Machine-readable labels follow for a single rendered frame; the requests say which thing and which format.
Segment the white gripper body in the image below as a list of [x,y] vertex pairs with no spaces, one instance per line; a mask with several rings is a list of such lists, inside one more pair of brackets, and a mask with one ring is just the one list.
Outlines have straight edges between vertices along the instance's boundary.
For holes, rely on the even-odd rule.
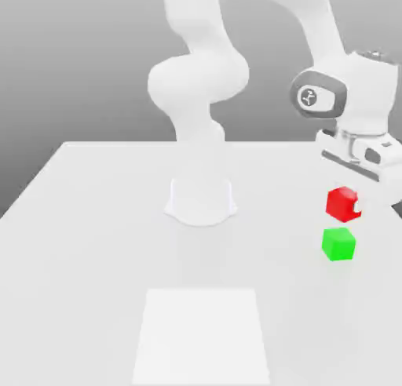
[[346,131],[319,131],[316,146],[325,173],[369,202],[402,202],[402,143],[388,133],[362,136]]

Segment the small red cube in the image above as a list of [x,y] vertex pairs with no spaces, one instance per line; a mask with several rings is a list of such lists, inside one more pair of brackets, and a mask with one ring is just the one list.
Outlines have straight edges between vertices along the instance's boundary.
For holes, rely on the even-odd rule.
[[355,220],[362,215],[355,211],[357,201],[358,194],[351,188],[335,188],[327,193],[326,213],[342,223]]

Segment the small green cube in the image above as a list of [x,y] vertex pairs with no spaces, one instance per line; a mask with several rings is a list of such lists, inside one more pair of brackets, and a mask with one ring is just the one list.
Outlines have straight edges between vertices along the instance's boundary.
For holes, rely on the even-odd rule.
[[356,239],[348,228],[323,230],[321,248],[329,260],[352,260],[355,247]]

